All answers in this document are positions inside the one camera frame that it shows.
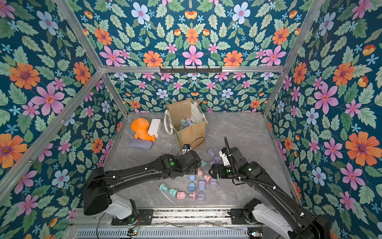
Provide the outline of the purple hourglass pair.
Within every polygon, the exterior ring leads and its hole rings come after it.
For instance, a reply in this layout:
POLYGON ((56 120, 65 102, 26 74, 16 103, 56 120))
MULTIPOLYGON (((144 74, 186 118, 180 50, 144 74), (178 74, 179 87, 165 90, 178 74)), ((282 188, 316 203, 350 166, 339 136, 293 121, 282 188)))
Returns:
POLYGON ((210 181, 210 186, 212 186, 212 187, 216 187, 218 185, 218 183, 217 183, 217 180, 216 179, 212 179, 211 181, 210 181))

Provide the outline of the blue hourglass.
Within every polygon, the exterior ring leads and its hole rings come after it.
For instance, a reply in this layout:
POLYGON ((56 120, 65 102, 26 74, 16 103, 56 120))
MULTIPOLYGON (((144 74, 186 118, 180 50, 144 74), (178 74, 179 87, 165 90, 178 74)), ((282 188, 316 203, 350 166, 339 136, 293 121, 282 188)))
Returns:
POLYGON ((189 190, 190 192, 195 192, 195 190, 196 190, 195 179, 196 179, 196 176, 195 176, 195 175, 190 175, 190 176, 189 176, 190 185, 189 185, 188 190, 189 190))

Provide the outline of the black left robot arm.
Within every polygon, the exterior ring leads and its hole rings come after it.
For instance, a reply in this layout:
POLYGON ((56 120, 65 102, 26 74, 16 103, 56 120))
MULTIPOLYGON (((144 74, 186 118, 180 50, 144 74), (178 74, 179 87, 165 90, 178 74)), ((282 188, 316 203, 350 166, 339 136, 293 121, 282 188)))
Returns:
POLYGON ((127 169, 96 168, 83 186, 84 214, 104 212, 112 204, 111 196, 121 190, 147 181, 194 175, 201 164, 200 156, 190 150, 180 156, 163 154, 150 163, 127 169))

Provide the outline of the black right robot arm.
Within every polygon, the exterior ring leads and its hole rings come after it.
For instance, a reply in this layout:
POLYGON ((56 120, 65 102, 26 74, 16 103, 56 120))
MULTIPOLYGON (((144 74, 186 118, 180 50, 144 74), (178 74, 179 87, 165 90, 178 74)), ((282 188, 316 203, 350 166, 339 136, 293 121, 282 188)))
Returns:
POLYGON ((214 179, 231 179, 235 185, 247 184, 271 205, 269 209, 258 199, 244 207, 247 221, 256 221, 271 228, 284 239, 329 239, 330 225, 324 216, 316 216, 285 193, 258 163, 248 162, 236 147, 223 148, 222 164, 214 164, 209 175, 214 179))

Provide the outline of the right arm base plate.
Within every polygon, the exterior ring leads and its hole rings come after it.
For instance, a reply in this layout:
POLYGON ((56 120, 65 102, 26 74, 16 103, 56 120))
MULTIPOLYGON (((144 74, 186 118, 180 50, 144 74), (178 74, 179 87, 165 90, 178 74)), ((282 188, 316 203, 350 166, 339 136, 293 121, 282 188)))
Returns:
POLYGON ((239 209, 230 209, 228 215, 234 225, 255 225, 265 222, 269 215, 269 208, 260 200, 254 198, 239 209))

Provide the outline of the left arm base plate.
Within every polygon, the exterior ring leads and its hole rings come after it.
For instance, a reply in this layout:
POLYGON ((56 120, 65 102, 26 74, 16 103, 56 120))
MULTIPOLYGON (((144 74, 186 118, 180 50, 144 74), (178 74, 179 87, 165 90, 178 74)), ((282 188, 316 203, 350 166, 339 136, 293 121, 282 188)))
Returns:
POLYGON ((136 212, 133 212, 126 219, 118 219, 113 217, 111 221, 112 226, 148 226, 151 225, 153 220, 154 210, 152 209, 138 209, 136 212))

